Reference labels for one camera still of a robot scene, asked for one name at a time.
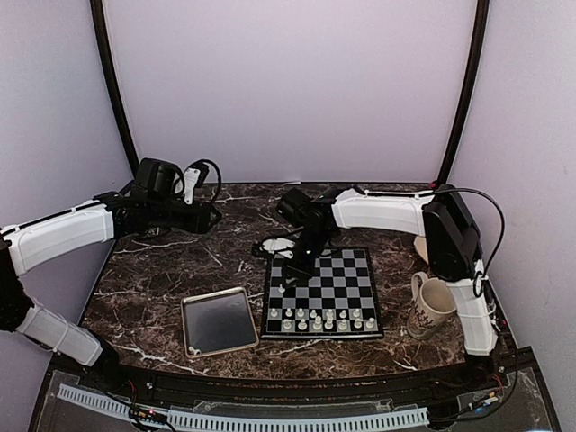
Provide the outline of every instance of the white cup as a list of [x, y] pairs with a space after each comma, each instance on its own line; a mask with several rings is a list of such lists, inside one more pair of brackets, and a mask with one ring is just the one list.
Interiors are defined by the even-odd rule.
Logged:
[[444, 281], [428, 279], [424, 272], [412, 275], [412, 308], [408, 332], [419, 340], [430, 338], [456, 311], [456, 303]]

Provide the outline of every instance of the white cable tray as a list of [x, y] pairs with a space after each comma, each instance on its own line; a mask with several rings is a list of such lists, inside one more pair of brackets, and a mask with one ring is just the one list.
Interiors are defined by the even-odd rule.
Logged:
[[[111, 400], [103, 394], [60, 385], [58, 398], [63, 401], [109, 417], [129, 420], [128, 407]], [[401, 430], [429, 424], [428, 409], [404, 411], [343, 418], [260, 419], [208, 416], [178, 409], [155, 409], [168, 415], [168, 422], [179, 431], [209, 432], [380, 432]], [[155, 428], [168, 429], [166, 425], [141, 420]]]

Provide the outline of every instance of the metal tray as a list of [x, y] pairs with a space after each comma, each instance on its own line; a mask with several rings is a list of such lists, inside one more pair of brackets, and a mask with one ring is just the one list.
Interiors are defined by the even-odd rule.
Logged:
[[182, 300], [186, 355], [197, 358], [258, 345], [246, 290], [242, 287]]

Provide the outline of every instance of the chessboard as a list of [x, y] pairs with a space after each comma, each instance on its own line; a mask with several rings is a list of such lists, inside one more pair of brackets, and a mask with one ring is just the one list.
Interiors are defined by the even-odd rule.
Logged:
[[380, 309], [368, 249], [326, 249], [313, 277], [284, 286], [285, 258], [268, 259], [262, 338], [381, 338]]

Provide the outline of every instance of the mug handle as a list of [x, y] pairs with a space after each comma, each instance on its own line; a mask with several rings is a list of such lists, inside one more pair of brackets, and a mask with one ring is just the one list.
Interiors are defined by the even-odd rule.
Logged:
[[420, 294], [420, 288], [422, 287], [423, 284], [426, 283], [426, 281], [428, 280], [428, 275], [424, 272], [417, 272], [415, 274], [412, 275], [412, 300], [415, 302], [416, 299], [418, 298], [418, 295]]

